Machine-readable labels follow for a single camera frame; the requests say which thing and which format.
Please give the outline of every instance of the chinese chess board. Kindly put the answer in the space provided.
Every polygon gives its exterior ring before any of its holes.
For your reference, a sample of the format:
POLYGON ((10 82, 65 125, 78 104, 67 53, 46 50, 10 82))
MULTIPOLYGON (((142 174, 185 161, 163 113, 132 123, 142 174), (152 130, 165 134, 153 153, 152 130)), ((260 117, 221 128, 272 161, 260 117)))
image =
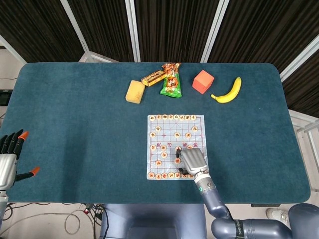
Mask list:
POLYGON ((176 158, 179 147, 200 148, 207 162, 204 116, 148 116, 147 179, 193 179, 193 176, 178 171, 178 168, 185 168, 184 162, 176 158))

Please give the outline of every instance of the yellow banana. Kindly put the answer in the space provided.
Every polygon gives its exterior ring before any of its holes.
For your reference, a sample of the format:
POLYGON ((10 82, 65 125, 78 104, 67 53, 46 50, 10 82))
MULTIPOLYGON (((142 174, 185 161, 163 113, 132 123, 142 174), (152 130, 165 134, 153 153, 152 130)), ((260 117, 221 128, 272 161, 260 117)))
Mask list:
POLYGON ((233 88, 231 89, 231 91, 228 94, 226 94, 224 96, 215 96, 215 95, 211 94, 210 96, 220 103, 227 103, 227 102, 230 102, 236 98, 236 96, 238 95, 238 92, 240 90, 240 87, 241 87, 241 78, 237 77, 235 82, 234 82, 233 88))

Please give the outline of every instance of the yellow snack box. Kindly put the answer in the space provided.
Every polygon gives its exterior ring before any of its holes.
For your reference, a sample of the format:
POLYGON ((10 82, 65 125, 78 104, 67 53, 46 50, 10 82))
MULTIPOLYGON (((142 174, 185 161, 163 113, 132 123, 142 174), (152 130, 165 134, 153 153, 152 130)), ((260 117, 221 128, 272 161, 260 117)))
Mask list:
POLYGON ((152 86, 156 82, 159 82, 160 80, 164 79, 167 76, 167 74, 164 71, 155 71, 148 76, 145 76, 141 79, 142 83, 146 86, 152 86))

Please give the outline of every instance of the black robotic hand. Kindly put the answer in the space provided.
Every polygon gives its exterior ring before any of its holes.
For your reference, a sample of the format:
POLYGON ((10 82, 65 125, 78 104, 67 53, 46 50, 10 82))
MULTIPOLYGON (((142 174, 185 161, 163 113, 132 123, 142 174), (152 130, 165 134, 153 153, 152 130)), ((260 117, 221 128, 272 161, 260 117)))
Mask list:
POLYGON ((14 182, 33 177, 39 171, 39 168, 36 167, 28 173, 16 174, 22 145, 28 134, 28 131, 23 132, 23 129, 21 129, 0 139, 0 191, 8 190, 14 182))

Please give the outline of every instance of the red cube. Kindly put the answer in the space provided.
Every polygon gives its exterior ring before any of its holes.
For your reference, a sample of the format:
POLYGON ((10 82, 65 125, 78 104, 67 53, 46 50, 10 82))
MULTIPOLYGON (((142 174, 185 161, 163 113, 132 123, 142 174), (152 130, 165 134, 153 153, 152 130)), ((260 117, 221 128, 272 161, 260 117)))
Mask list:
POLYGON ((208 74, 206 71, 202 70, 199 74, 195 77, 193 82, 193 87, 204 94, 208 88, 213 83, 214 77, 208 74))

